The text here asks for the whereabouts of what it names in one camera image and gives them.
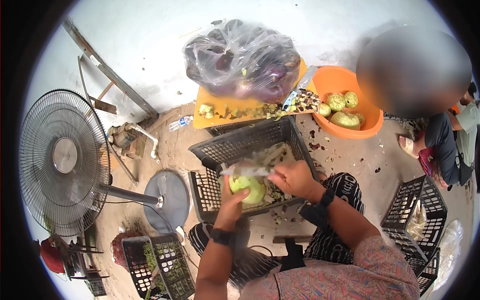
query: plastic bottle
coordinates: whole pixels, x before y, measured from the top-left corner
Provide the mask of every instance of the plastic bottle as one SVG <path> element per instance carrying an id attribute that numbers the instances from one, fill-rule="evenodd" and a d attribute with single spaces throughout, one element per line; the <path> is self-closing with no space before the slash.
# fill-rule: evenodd
<path id="1" fill-rule="evenodd" d="M 175 131 L 180 127 L 190 124 L 193 121 L 193 116 L 185 116 L 180 120 L 170 123 L 168 126 L 169 131 Z"/>

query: black plastic crate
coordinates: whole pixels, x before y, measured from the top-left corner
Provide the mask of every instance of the black plastic crate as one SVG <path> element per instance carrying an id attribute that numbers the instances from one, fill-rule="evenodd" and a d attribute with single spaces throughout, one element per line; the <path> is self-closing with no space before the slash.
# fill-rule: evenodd
<path id="1" fill-rule="evenodd" d="M 419 241 L 415 241 L 406 230 L 417 201 L 427 212 L 424 237 Z M 428 262 L 438 246 L 446 218 L 447 208 L 442 195 L 432 179 L 425 175 L 399 185 L 381 226 L 405 255 Z"/>
<path id="2" fill-rule="evenodd" d="M 427 267 L 420 276 L 417 276 L 419 283 L 420 296 L 425 293 L 426 290 L 432 285 L 432 283 L 438 277 L 438 264 L 440 263 L 440 249 L 435 253 L 432 260 L 428 263 Z"/>
<path id="3" fill-rule="evenodd" d="M 437 255 L 437 252 L 440 250 L 440 248 L 435 249 L 435 252 L 429 253 L 428 251 L 424 251 L 425 256 L 429 259 L 428 261 L 425 261 L 423 258 L 414 256 L 414 255 L 407 255 L 405 256 L 405 260 L 407 263 L 410 265 L 410 267 L 413 270 L 413 273 L 415 276 L 419 276 L 423 270 L 427 267 L 427 265 L 432 261 L 432 258 Z"/>
<path id="4" fill-rule="evenodd" d="M 150 299 L 185 300 L 195 292 L 195 283 L 176 234 L 150 238 L 148 236 L 122 239 L 123 252 L 138 295 L 145 299 L 152 271 L 144 254 L 144 244 L 152 246 L 160 277 L 167 293 L 159 287 L 152 289 Z"/>
<path id="5" fill-rule="evenodd" d="M 88 289 L 92 292 L 94 297 L 106 296 L 105 288 L 102 279 L 89 279 L 85 282 Z"/>
<path id="6" fill-rule="evenodd" d="M 191 146 L 192 151 L 206 168 L 206 174 L 189 172 L 193 204 L 200 222 L 214 222 L 220 209 L 220 184 L 218 183 L 221 164 L 232 165 L 253 152 L 271 147 L 279 142 L 286 142 L 292 149 L 296 160 L 305 160 L 312 171 L 313 178 L 319 181 L 313 166 L 312 158 L 300 132 L 291 116 L 282 117 L 278 121 L 263 120 L 255 126 L 242 127 L 210 140 Z M 206 204 L 213 201 L 213 211 L 208 211 Z M 276 202 L 256 210 L 244 212 L 245 217 L 264 214 L 269 209 L 279 205 L 294 205 L 303 202 L 303 198 L 295 196 L 292 199 Z"/>
<path id="7" fill-rule="evenodd" d="M 297 115 L 291 115 L 291 117 L 295 120 Z M 256 124 L 258 122 L 261 122 L 265 119 L 257 119 L 257 120 L 249 120 L 249 121 L 243 121 L 243 122 L 237 122 L 233 124 L 225 124 L 225 125 L 218 125 L 218 126 L 213 126 L 213 127 L 207 127 L 206 130 L 208 133 L 210 133 L 212 136 L 219 136 L 224 133 L 249 126 L 252 124 Z"/>

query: yellow cutting board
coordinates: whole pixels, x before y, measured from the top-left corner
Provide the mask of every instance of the yellow cutting board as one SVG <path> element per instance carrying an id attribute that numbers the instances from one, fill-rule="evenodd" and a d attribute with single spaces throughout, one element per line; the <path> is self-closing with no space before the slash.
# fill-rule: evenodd
<path id="1" fill-rule="evenodd" d="M 301 59 L 300 62 L 300 72 L 299 72 L 299 77 L 295 84 L 293 86 L 296 86 L 297 83 L 300 81 L 302 76 L 306 73 L 307 71 L 307 65 L 305 64 L 305 61 Z M 313 85 L 313 82 L 310 81 L 310 83 L 307 86 L 307 90 L 311 90 L 316 94 L 316 89 L 315 86 Z M 200 105 L 206 104 L 206 105 L 213 105 L 214 111 L 218 112 L 218 115 L 214 115 L 213 118 L 211 119 L 206 119 L 204 116 L 200 116 L 198 114 L 198 111 L 200 109 Z M 218 125 L 225 125 L 225 124 L 232 124 L 232 123 L 238 123 L 238 122 L 244 122 L 248 120 L 257 120 L 257 119 L 262 119 L 261 117 L 254 118 L 252 116 L 253 112 L 251 112 L 247 116 L 243 116 L 241 118 L 236 118 L 234 120 L 230 120 L 228 117 L 226 119 L 220 119 L 220 115 L 225 115 L 225 108 L 228 107 L 230 111 L 233 111 L 234 109 L 238 108 L 239 110 L 244 110 L 247 108 L 251 108 L 252 110 L 255 108 L 260 108 L 262 107 L 263 103 L 257 101 L 256 99 L 249 98 L 246 100 L 240 100 L 240 99 L 235 99 L 232 97 L 215 97 L 211 95 L 210 93 L 207 92 L 204 88 L 200 86 L 198 89 L 198 95 L 197 95 L 197 102 L 195 104 L 195 112 L 193 114 L 193 126 L 197 129 L 201 128 L 206 128 L 206 127 L 212 127 L 212 126 L 218 126 Z M 312 109 L 306 110 L 304 112 L 301 112 L 302 114 L 305 113 L 311 113 L 313 112 Z"/>

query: orange plastic bowl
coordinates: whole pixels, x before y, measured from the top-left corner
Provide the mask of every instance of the orange plastic bowl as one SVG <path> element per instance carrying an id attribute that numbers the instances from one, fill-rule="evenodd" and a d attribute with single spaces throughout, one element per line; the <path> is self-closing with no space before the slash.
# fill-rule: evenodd
<path id="1" fill-rule="evenodd" d="M 382 127 L 384 112 L 370 103 L 360 91 L 357 76 L 354 72 L 337 66 L 321 67 L 312 78 L 317 95 L 326 103 L 328 95 L 352 91 L 357 94 L 359 103 L 355 108 L 347 108 L 350 113 L 361 113 L 365 117 L 365 124 L 360 130 L 346 129 L 336 126 L 320 114 L 313 113 L 317 124 L 327 133 L 345 139 L 366 139 L 374 136 Z"/>

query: fan grille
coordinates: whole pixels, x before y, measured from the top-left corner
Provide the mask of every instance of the fan grille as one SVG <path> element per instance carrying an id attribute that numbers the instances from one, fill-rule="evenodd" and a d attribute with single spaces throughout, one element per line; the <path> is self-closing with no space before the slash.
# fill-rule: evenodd
<path id="1" fill-rule="evenodd" d="M 81 95 L 57 89 L 37 100 L 22 125 L 19 161 L 23 199 L 43 228 L 74 236 L 93 224 L 110 159 L 103 126 Z"/>

